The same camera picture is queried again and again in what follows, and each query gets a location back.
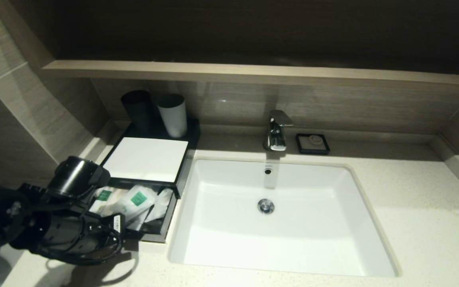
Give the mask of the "long clear toothbrush packet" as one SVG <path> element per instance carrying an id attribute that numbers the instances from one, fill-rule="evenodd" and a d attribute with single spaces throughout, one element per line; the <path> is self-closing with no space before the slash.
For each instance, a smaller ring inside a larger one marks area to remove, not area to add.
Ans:
<path id="1" fill-rule="evenodd" d="M 153 210 L 153 206 L 146 209 L 144 212 L 130 220 L 126 224 L 126 229 L 132 230 L 132 231 L 140 231 L 142 225 L 144 224 L 146 218 L 148 217 L 148 214 Z"/>

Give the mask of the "shower cap packet green label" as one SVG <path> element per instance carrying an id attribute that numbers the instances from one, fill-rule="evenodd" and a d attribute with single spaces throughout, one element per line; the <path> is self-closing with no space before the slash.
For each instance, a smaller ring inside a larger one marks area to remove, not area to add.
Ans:
<path id="1" fill-rule="evenodd" d="M 150 209 L 157 197 L 158 194 L 152 188 L 135 185 L 117 200 L 110 207 L 110 210 L 115 214 L 122 214 L 125 217 L 125 222 L 129 223 Z"/>

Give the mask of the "black compartment tray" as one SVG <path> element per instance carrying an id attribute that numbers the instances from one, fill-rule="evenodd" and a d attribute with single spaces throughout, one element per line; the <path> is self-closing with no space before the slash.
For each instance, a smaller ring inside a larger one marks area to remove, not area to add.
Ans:
<path id="1" fill-rule="evenodd" d="M 177 203 L 176 189 L 175 187 L 162 183 L 162 182 L 146 182 L 146 181 L 129 180 L 129 179 L 128 180 L 111 179 L 110 185 L 106 187 L 130 190 L 135 185 L 143 185 L 145 187 L 152 188 L 157 194 L 160 194 L 160 192 L 165 188 L 170 188 L 174 191 L 174 194 L 171 197 L 171 201 L 169 202 L 167 212 L 163 218 L 153 220 L 149 223 L 144 223 L 140 231 L 132 231 L 128 229 L 126 229 L 125 231 L 125 237 L 128 239 L 142 240 L 142 241 L 155 242 L 155 243 L 164 243 L 166 240 L 166 236 L 167 236 L 169 227 L 171 225 L 171 220 L 173 218 L 173 212 L 175 210 L 176 203 Z M 106 209 L 107 216 L 114 214 L 113 211 L 110 210 L 110 207 L 111 206 L 108 206 Z"/>

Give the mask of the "white plate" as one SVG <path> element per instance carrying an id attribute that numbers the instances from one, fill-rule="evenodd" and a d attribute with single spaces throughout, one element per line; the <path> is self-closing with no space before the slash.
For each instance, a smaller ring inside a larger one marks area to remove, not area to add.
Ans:
<path id="1" fill-rule="evenodd" d="M 174 182 L 188 141 L 122 138 L 103 167 L 112 178 Z"/>

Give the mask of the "black amenity drawer box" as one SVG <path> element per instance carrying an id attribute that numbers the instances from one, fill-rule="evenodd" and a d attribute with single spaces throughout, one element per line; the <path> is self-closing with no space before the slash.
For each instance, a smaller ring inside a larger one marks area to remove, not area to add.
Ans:
<path id="1" fill-rule="evenodd" d="M 185 136 L 183 136 L 182 138 L 172 138 L 167 133 L 162 120 L 158 118 L 153 120 L 151 129 L 148 133 L 142 133 L 133 124 L 130 124 L 125 129 L 122 136 L 120 136 L 120 138 L 117 140 L 116 144 L 113 145 L 108 155 L 102 161 L 102 167 L 103 167 L 104 162 L 109 158 L 109 155 L 116 149 L 116 146 L 120 143 L 120 140 L 122 140 L 122 138 L 153 138 L 153 139 L 188 141 L 189 142 L 188 147 L 184 154 L 184 157 L 183 157 L 183 160 L 182 160 L 182 163 L 181 163 L 181 166 L 180 166 L 180 169 L 178 171 L 175 181 L 174 182 L 162 182 L 162 183 L 175 187 L 177 199 L 180 199 L 182 197 L 182 193 L 186 185 L 186 179 L 189 175 L 194 153 L 196 151 L 198 141 L 200 138 L 200 126 L 199 126 L 198 120 L 196 119 L 187 120 L 187 127 L 188 127 L 188 131 Z M 111 177 L 110 181 L 111 179 L 122 180 L 121 178 Z"/>

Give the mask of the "clear packet with white tube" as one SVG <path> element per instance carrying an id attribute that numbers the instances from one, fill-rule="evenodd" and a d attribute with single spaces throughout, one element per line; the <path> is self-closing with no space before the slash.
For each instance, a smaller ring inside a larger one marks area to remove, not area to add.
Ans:
<path id="1" fill-rule="evenodd" d="M 89 208 L 89 212 L 93 214 L 98 214 L 99 216 L 107 216 L 107 207 L 109 201 L 113 196 L 114 188 L 113 187 L 103 187 L 97 189 L 94 195 L 94 202 Z"/>

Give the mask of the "crumpled white translucent packet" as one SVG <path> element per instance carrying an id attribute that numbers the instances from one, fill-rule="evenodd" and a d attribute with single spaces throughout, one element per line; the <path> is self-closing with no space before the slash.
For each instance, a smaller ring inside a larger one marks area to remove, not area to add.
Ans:
<path id="1" fill-rule="evenodd" d="M 170 188 L 163 189 L 160 194 L 158 194 L 153 205 L 153 209 L 150 211 L 146 217 L 144 223 L 149 223 L 153 220 L 163 218 L 167 212 L 169 202 L 173 196 L 174 191 Z"/>

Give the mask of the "black cup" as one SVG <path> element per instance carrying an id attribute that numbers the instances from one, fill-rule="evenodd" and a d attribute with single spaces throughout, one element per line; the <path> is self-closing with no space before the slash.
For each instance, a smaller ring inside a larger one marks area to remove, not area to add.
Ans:
<path id="1" fill-rule="evenodd" d="M 145 90 L 134 90 L 125 93 L 120 100 L 132 124 L 140 132 L 148 133 L 154 117 L 150 93 Z"/>

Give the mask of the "white cup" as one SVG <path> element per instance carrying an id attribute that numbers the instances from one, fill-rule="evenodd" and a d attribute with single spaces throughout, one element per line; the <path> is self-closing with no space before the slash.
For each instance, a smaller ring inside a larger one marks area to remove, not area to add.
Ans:
<path id="1" fill-rule="evenodd" d="M 158 99 L 157 106 L 169 136 L 172 138 L 185 136 L 188 127 L 184 97 L 179 94 L 165 94 Z"/>

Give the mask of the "chrome sink drain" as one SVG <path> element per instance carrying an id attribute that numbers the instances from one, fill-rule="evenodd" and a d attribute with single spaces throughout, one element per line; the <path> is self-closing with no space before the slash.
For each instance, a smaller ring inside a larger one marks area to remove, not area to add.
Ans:
<path id="1" fill-rule="evenodd" d="M 275 204 L 270 199 L 261 199 L 257 202 L 257 210 L 262 214 L 272 214 L 275 210 Z"/>

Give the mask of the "chrome faucet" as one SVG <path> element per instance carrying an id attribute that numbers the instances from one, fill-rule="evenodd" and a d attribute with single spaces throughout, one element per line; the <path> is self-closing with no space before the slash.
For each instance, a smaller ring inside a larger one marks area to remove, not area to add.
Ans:
<path id="1" fill-rule="evenodd" d="M 268 120 L 268 129 L 263 143 L 264 149 L 273 152 L 286 151 L 283 127 L 293 126 L 293 120 L 282 110 L 271 110 Z"/>

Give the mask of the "white ceramic sink basin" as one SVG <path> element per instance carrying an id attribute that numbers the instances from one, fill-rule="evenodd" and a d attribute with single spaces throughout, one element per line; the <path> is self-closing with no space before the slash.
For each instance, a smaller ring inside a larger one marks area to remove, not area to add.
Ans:
<path id="1" fill-rule="evenodd" d="M 272 214 L 257 210 L 270 199 Z M 397 268 L 353 174 L 341 166 L 199 159 L 171 263 L 365 277 Z"/>

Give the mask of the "black square soap dish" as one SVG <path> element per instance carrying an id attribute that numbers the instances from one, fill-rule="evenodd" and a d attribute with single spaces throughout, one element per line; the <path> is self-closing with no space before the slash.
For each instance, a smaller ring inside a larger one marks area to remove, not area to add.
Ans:
<path id="1" fill-rule="evenodd" d="M 299 153 L 308 154 L 308 155 L 328 155 L 330 154 L 330 148 L 329 148 L 329 145 L 328 145 L 328 142 L 325 136 L 322 134 L 316 134 L 317 136 L 320 136 L 324 140 L 324 145 L 317 147 L 317 146 L 311 145 L 310 142 L 308 141 L 308 138 L 311 135 L 313 134 L 306 134 L 306 133 L 296 134 L 295 138 L 296 138 Z"/>

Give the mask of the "long wooden wall shelf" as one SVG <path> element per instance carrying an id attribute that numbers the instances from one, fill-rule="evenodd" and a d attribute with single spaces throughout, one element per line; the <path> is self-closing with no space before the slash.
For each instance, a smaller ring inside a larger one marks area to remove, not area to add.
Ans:
<path id="1" fill-rule="evenodd" d="M 55 60 L 42 67 L 41 71 L 45 75 L 57 77 L 284 85 L 363 85 L 428 90 L 440 88 L 442 91 L 459 92 L 459 75 L 416 71 L 103 60 Z"/>

